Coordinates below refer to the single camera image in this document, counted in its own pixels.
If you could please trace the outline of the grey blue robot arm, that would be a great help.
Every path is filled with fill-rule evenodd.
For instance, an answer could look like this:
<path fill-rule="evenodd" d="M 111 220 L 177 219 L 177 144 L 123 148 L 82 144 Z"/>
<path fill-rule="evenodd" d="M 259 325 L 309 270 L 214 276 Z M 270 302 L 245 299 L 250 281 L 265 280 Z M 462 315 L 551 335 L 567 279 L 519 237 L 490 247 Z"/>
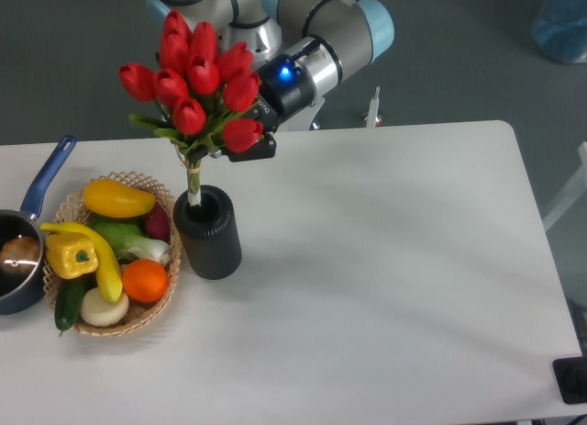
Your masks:
<path fill-rule="evenodd" d="M 190 28 L 207 21 L 219 48 L 240 41 L 253 54 L 260 73 L 260 101 L 248 117 L 262 123 L 263 139 L 241 154 L 199 146 L 190 155 L 226 155 L 232 162 L 271 158 L 275 131 L 312 129 L 328 92 L 388 50 L 394 26 L 376 0 L 147 0 L 161 23 L 179 11 Z"/>

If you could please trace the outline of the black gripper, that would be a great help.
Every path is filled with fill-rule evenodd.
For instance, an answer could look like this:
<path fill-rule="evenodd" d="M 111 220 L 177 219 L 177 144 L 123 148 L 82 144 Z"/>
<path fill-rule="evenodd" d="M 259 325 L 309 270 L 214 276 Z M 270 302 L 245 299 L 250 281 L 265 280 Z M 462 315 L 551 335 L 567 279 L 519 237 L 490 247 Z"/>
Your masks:
<path fill-rule="evenodd" d="M 292 56 L 281 54 L 264 63 L 258 70 L 260 86 L 255 97 L 255 104 L 247 117 L 262 125 L 261 138 L 243 152 L 234 152 L 226 148 L 210 151 L 213 159 L 227 157 L 230 162 L 249 162 L 271 159 L 277 151 L 274 132 L 287 119 L 310 106 L 315 98 L 315 89 L 311 78 L 299 66 Z"/>

